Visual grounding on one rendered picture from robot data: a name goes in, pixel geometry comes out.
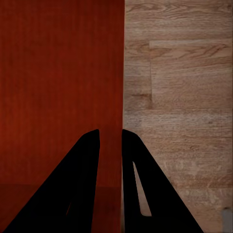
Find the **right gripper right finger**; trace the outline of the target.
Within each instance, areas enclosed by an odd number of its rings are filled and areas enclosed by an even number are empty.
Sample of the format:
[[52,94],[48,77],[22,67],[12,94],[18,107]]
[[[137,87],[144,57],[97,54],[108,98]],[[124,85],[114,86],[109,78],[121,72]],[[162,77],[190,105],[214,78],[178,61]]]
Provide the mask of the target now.
[[[122,130],[125,233],[203,233],[141,138]],[[135,163],[152,217],[141,214]]]

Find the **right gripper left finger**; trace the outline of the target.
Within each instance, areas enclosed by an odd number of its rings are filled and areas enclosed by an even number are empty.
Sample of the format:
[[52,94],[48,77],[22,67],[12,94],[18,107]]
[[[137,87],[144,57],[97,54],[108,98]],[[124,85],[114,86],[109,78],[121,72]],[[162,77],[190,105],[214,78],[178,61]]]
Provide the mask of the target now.
[[91,233],[99,129],[85,133],[3,233]]

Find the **storage box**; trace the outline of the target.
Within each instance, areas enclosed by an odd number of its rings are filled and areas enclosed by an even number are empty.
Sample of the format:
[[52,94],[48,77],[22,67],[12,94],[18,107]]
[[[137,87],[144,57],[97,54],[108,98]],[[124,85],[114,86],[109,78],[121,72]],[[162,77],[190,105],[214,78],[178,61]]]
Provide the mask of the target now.
[[0,233],[99,129],[91,233],[121,233],[125,0],[0,0]]

